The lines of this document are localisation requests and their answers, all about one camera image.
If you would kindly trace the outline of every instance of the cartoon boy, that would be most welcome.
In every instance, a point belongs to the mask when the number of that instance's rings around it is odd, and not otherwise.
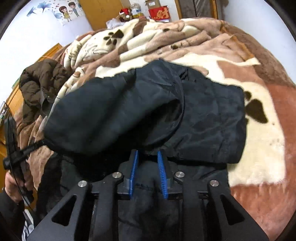
[[[70,15],[68,13],[68,10],[67,10],[66,6],[61,6],[59,8],[59,11],[64,15],[64,19],[67,19],[68,22],[69,22],[69,20],[72,21],[71,18],[70,18]]]
[[[79,17],[79,14],[76,10],[76,5],[74,2],[69,3],[69,7],[73,9],[73,12],[76,14],[77,17]]]

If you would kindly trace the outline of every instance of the bed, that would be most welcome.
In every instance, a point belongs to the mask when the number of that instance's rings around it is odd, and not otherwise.
[[[87,33],[53,56],[74,72],[54,106],[93,77],[114,76],[159,58],[244,89],[247,140],[241,161],[228,166],[231,193],[270,241],[285,240],[286,233],[281,233],[290,220],[288,227],[292,225],[296,210],[295,84],[276,58],[242,30],[211,18],[173,23],[136,19]],[[42,138],[42,117],[20,125],[20,109],[15,118],[21,147]],[[51,154],[44,147],[28,160],[37,189]]]

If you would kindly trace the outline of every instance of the wooden door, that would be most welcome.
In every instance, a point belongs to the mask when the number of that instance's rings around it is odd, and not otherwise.
[[[79,0],[85,15],[93,28],[107,28],[106,22],[119,15],[123,8],[120,0]]]
[[[0,192],[2,192],[1,190],[4,187],[4,180],[5,180],[5,173],[6,173],[2,164],[3,158],[4,157],[0,154]]]

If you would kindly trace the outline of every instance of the person's hand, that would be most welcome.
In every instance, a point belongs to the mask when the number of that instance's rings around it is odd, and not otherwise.
[[[25,187],[28,189],[28,191],[31,191],[34,187],[33,177],[29,168],[29,164],[27,165],[27,171],[24,174]],[[16,180],[20,187],[24,186],[24,182],[22,180],[20,180],[19,178],[16,178]],[[7,172],[5,175],[5,192],[15,203],[19,203],[22,200],[22,195],[20,194],[15,179],[10,174],[10,172]]]

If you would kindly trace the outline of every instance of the wall poster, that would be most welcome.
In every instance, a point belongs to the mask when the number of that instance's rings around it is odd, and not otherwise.
[[[51,11],[62,25],[85,15],[78,0],[47,0],[32,7],[27,16],[45,11]]]

